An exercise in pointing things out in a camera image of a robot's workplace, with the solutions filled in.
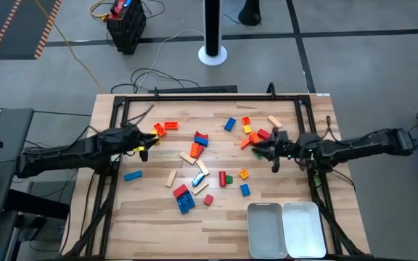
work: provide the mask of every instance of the wooden table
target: wooden table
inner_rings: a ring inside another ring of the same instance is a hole
[[[99,130],[108,128],[113,99],[113,95],[98,95],[91,117],[92,126]],[[332,118],[332,129],[339,138],[330,96],[311,95],[311,103],[317,131],[325,132],[325,119],[329,115]],[[107,259],[250,258],[246,222],[249,203],[311,200],[306,174],[292,160],[282,159],[280,171],[274,174],[271,172],[271,162],[257,159],[248,148],[243,151],[239,148],[241,140],[247,137],[241,123],[241,118],[245,116],[250,117],[251,127],[256,131],[259,128],[271,130],[272,125],[267,117],[274,115],[283,124],[281,130],[287,130],[290,139],[296,140],[299,134],[298,123],[291,101],[133,101],[128,116],[144,112],[150,104],[154,104],[154,108],[139,123],[143,132],[149,133],[155,123],[163,124],[164,121],[178,121],[179,129],[168,130],[160,145],[150,149],[149,162],[141,162],[138,156],[123,158],[115,194]],[[303,115],[308,126],[304,109]],[[229,117],[237,119],[231,133],[224,130]],[[183,183],[191,188],[191,180],[199,173],[196,164],[190,165],[179,157],[182,151],[189,154],[195,131],[209,134],[209,146],[200,158],[210,171],[205,179],[209,187],[194,196],[196,207],[182,215],[172,192]],[[245,181],[238,176],[242,168],[247,168],[250,174]],[[172,169],[176,169],[178,174],[172,188],[167,188],[165,182]],[[347,165],[339,165],[336,169],[350,176]],[[136,170],[143,171],[142,178],[129,182],[123,180],[125,174]],[[219,170],[232,175],[233,184],[226,188],[219,187]],[[78,174],[65,252],[81,234],[91,174],[90,169],[82,169]],[[328,174],[328,180],[337,222],[358,248],[369,252],[352,186],[332,173]],[[91,217],[97,181],[98,178],[95,178],[89,194],[85,227]],[[242,197],[239,185],[243,183],[249,184],[250,196]],[[210,207],[202,203],[206,194],[214,196]],[[326,221],[324,230],[328,250],[333,253]],[[93,253],[99,249],[102,225],[97,231]]]

